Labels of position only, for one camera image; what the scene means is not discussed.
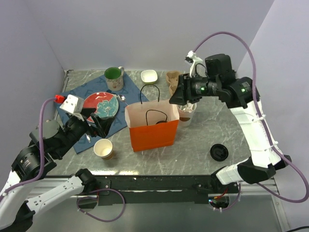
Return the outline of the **brown paper cup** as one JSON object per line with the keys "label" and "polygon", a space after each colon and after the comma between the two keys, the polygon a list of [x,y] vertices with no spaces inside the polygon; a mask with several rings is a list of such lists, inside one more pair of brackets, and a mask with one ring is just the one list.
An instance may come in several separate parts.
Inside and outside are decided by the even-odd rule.
{"label": "brown paper cup", "polygon": [[103,160],[110,160],[114,156],[112,142],[108,139],[98,140],[93,149],[94,153]]}

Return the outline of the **orange paper bag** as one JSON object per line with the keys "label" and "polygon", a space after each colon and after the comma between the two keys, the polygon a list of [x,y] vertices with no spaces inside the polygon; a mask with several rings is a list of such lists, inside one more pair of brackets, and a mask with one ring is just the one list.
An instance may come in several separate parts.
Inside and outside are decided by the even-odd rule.
{"label": "orange paper bag", "polygon": [[[156,124],[160,120],[167,123]],[[179,124],[178,108],[168,100],[140,101],[125,107],[134,152],[173,145]]]}

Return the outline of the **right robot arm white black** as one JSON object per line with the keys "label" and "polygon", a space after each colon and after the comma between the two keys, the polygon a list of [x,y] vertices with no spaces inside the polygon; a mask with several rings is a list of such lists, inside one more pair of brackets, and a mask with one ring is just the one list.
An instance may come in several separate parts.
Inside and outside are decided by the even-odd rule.
{"label": "right robot arm white black", "polygon": [[202,60],[190,51],[185,60],[191,64],[190,72],[179,75],[169,103],[186,105],[202,97],[218,97],[235,116],[251,152],[244,161],[213,173],[211,188],[215,192],[223,192],[234,182],[256,184],[268,180],[291,164],[290,156],[282,154],[269,131],[253,80],[236,78],[230,56],[217,54]]}

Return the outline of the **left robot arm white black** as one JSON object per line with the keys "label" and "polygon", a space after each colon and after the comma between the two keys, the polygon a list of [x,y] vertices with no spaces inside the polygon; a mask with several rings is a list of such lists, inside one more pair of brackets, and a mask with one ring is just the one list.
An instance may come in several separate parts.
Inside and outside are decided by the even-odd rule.
{"label": "left robot arm white black", "polygon": [[0,230],[25,232],[44,210],[75,194],[91,194],[97,180],[88,169],[80,169],[63,185],[27,199],[39,181],[56,167],[55,160],[61,160],[85,134],[105,138],[114,119],[113,116],[97,116],[94,108],[83,109],[82,119],[70,116],[64,126],[55,120],[40,119],[37,128],[30,133],[29,146],[17,155],[7,183],[0,192]]}

